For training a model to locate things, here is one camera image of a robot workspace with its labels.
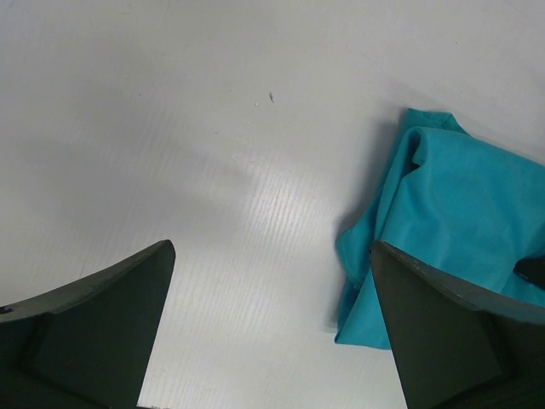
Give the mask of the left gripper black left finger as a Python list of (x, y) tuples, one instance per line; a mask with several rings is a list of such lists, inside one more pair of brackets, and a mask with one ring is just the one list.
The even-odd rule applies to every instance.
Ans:
[(136, 408), (175, 266), (161, 240), (1, 308), (3, 408)]

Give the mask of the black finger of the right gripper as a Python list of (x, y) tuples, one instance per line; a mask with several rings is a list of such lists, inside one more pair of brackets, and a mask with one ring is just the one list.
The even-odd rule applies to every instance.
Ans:
[(545, 257), (527, 257), (519, 260), (514, 272), (538, 288), (545, 288)]

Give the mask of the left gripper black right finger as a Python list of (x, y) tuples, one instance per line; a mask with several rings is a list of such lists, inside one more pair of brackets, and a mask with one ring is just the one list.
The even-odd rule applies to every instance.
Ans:
[(376, 292), (409, 408), (542, 408), (544, 309), (376, 241)]

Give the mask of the teal t shirt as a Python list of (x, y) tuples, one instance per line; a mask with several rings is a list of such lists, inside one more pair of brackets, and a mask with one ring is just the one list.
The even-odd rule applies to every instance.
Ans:
[(409, 109), (376, 196), (336, 240), (347, 283), (336, 342), (388, 349), (370, 268), (377, 240), (524, 302), (544, 292), (514, 272), (544, 254), (544, 167), (472, 137), (447, 112)]

